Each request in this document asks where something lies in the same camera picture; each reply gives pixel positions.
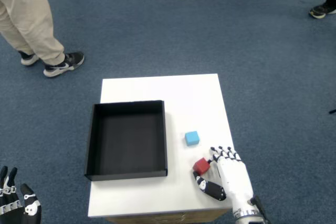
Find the black tray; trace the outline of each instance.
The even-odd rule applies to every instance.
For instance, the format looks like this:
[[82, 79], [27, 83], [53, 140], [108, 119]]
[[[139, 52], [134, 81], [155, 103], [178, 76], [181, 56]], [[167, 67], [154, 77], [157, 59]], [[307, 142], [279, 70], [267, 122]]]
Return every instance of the black tray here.
[[167, 173], [163, 101], [93, 105], [85, 173], [89, 180]]

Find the shoe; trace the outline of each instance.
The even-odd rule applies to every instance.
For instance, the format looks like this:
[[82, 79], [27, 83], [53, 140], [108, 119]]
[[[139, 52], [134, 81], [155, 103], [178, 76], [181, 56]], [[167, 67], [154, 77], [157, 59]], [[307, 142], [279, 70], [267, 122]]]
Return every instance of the shoe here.
[[31, 66], [39, 59], [36, 54], [28, 55], [22, 51], [19, 53], [21, 54], [21, 64], [25, 66]]
[[327, 3], [323, 5], [315, 6], [312, 10], [310, 10], [309, 14], [314, 18], [324, 18], [327, 14], [335, 14], [336, 7], [330, 7]]
[[65, 59], [62, 63], [52, 66], [46, 65], [43, 74], [46, 77], [55, 77], [66, 71], [75, 70], [84, 61], [84, 54], [82, 52], [72, 52], [70, 54], [65, 54]]

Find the cube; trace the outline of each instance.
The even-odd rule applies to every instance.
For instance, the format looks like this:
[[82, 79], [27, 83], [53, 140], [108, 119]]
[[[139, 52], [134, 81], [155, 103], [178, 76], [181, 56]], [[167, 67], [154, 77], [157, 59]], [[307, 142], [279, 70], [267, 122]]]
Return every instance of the cube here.
[[210, 164], [207, 162], [207, 160], [205, 160], [205, 158], [200, 159], [193, 166], [193, 170], [200, 175], [205, 174], [209, 168]]
[[187, 142], [187, 146], [198, 144], [199, 139], [200, 138], [198, 137], [197, 131], [185, 133], [185, 140]]

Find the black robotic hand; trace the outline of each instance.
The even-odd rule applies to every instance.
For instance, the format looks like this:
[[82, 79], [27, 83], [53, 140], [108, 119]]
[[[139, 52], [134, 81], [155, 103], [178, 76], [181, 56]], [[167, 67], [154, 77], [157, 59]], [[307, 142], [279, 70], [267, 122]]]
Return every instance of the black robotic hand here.
[[8, 168], [0, 172], [0, 224], [40, 224], [42, 208], [34, 192], [26, 185], [21, 185], [25, 206], [21, 206], [16, 194], [14, 179], [17, 168], [7, 176]]

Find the beige pants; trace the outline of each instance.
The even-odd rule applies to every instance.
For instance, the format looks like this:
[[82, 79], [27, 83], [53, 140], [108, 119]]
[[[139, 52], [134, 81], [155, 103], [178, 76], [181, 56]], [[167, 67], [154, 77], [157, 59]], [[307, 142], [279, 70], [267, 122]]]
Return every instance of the beige pants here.
[[48, 0], [0, 0], [0, 33], [16, 50], [35, 53], [46, 64], [64, 61]]

